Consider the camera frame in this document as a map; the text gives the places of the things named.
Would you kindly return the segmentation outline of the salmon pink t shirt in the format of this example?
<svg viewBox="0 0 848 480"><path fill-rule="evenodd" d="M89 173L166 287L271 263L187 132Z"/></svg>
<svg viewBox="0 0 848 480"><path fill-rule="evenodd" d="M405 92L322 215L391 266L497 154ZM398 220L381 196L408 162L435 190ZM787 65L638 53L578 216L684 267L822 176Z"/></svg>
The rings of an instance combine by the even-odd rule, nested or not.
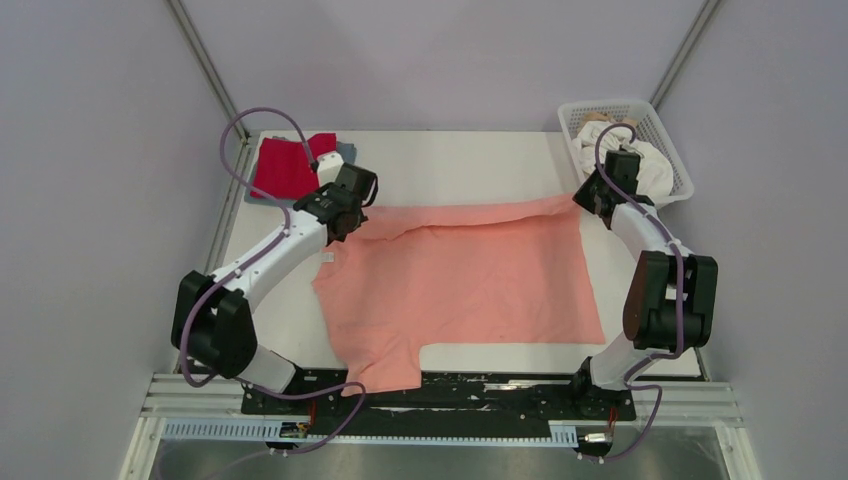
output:
<svg viewBox="0 0 848 480"><path fill-rule="evenodd" d="M580 217L565 195L371 208L313 280L346 394L418 388L433 344L603 344Z"/></svg>

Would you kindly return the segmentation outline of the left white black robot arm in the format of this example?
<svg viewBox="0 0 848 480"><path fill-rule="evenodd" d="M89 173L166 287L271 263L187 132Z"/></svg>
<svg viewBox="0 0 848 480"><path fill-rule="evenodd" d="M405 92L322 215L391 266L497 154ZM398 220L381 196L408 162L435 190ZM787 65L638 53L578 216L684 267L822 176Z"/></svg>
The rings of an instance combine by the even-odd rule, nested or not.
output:
<svg viewBox="0 0 848 480"><path fill-rule="evenodd" d="M377 175L345 162L318 166L319 187L283 209L283 222L263 240L211 274L192 271L178 287L171 342L182 373L192 360L212 375L267 392L279 412L297 412L306 399L297 366L260 344L253 313L296 267L366 222L365 208L379 191Z"/></svg>

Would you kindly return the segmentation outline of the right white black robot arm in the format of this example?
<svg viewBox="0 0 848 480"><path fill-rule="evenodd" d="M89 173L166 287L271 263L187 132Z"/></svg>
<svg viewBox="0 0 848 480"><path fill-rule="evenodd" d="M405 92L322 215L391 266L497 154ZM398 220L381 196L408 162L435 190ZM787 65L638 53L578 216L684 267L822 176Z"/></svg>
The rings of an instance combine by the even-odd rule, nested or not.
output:
<svg viewBox="0 0 848 480"><path fill-rule="evenodd" d="M572 378L571 403L584 417L623 402L631 380L658 361L704 346L711 335L717 262L684 247L658 218L653 202L638 194L640 162L633 152L607 152L573 197L623 241L636 261L621 334L586 358Z"/></svg>

